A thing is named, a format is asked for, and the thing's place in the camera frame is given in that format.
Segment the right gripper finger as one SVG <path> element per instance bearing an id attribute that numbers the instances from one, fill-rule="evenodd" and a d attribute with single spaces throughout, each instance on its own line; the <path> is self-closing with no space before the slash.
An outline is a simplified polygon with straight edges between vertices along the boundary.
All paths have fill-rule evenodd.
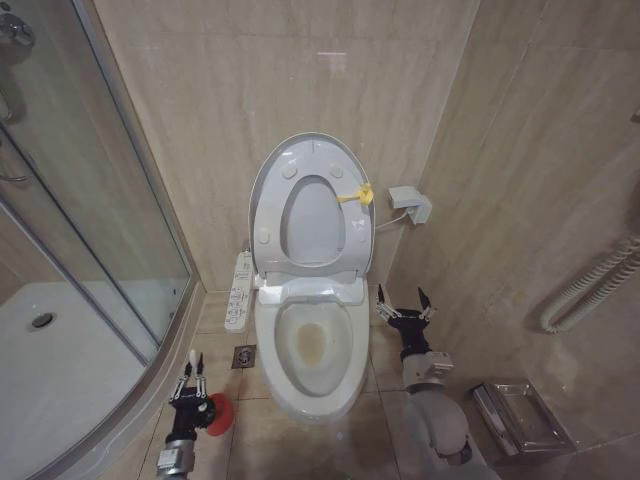
<path id="1" fill-rule="evenodd" d="M 385 322 L 402 317 L 397 310 L 385 301 L 384 290 L 381 284 L 378 285 L 377 290 L 376 312 Z"/>
<path id="2" fill-rule="evenodd" d="M 425 322 L 430 322 L 437 309 L 432 305 L 429 296 L 421 287 L 418 288 L 419 302 L 422 308 L 419 317 Z"/>

